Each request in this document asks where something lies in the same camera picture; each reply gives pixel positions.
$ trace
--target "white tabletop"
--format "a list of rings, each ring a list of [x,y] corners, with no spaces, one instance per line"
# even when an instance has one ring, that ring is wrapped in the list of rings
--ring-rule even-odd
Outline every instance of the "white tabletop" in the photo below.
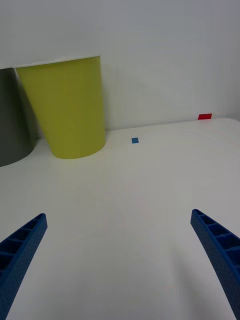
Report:
[[[240,236],[239,192],[235,120],[115,130],[75,160],[41,140],[0,168],[0,241],[48,222],[7,319],[235,319],[190,218]]]

